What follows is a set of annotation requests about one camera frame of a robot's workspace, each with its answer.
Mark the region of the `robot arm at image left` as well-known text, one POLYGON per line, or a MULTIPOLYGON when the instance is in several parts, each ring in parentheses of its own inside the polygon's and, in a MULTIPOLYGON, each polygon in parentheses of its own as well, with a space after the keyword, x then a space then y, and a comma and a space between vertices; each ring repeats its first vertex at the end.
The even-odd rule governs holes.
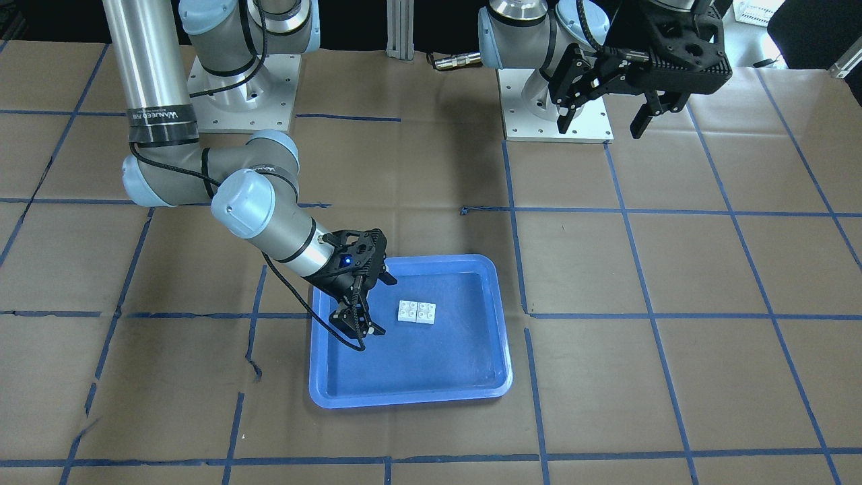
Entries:
POLYGON ((144 207, 209 203, 235 236, 334 298, 321 325, 347 347, 364 350, 385 330, 370 316, 368 293, 397 280, 386 267, 379 229, 330 231, 298 205, 296 142, 281 130, 254 132, 240 146, 204 148, 192 101, 225 91, 275 86, 263 79, 268 55, 319 46, 314 1, 182 1, 179 13, 210 89, 191 93, 169 1, 105 1, 127 104, 130 154, 121 179, 144 207))

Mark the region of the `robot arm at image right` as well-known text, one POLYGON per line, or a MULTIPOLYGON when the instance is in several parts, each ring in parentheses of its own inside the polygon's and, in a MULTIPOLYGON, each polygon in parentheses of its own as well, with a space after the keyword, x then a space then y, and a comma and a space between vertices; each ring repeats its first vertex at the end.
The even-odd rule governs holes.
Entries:
POLYGON ((721 14, 711 1, 490 1, 478 12, 478 53, 486 67, 529 71, 521 102, 543 125, 566 134, 585 105, 609 94, 644 96, 629 126, 711 95, 732 77, 721 14))

